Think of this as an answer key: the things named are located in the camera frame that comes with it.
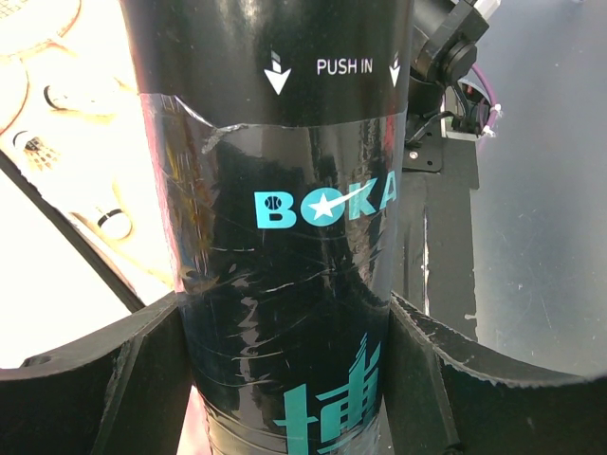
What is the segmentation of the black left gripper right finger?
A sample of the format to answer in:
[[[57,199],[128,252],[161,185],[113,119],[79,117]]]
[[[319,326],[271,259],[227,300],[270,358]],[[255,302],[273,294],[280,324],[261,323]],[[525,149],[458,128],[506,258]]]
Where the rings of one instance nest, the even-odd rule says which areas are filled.
[[[390,302],[384,400],[396,454],[603,454],[606,377],[499,354]]]

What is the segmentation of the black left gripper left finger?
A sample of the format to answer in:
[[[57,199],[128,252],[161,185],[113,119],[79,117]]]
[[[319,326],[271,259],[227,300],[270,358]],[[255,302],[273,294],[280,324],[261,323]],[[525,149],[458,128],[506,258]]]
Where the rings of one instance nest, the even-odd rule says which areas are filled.
[[[169,294],[1,372],[4,454],[174,454],[192,386]]]

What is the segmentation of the white feather shuttlecock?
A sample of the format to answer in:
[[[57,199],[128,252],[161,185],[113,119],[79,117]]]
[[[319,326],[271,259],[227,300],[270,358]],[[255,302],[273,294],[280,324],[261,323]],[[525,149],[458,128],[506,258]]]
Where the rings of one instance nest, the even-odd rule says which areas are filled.
[[[94,221],[105,237],[112,240],[122,240],[132,231],[129,216],[119,207],[95,207]]]
[[[30,131],[18,132],[13,138],[16,150],[24,154],[28,169],[33,172],[49,172],[61,161],[62,154],[48,146]]]

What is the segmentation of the black shuttlecock tube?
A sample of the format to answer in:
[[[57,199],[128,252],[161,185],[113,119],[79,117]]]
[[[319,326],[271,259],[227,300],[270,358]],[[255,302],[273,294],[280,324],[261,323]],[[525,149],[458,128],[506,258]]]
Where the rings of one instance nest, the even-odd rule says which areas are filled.
[[[409,1],[124,1],[215,454],[376,454]]]

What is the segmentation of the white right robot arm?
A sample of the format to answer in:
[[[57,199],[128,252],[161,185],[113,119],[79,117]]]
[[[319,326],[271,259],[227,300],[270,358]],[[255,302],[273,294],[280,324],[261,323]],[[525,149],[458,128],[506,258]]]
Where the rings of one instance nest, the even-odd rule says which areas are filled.
[[[413,25],[409,113],[421,117],[436,111],[445,90],[471,70],[488,23],[474,1],[418,0]]]

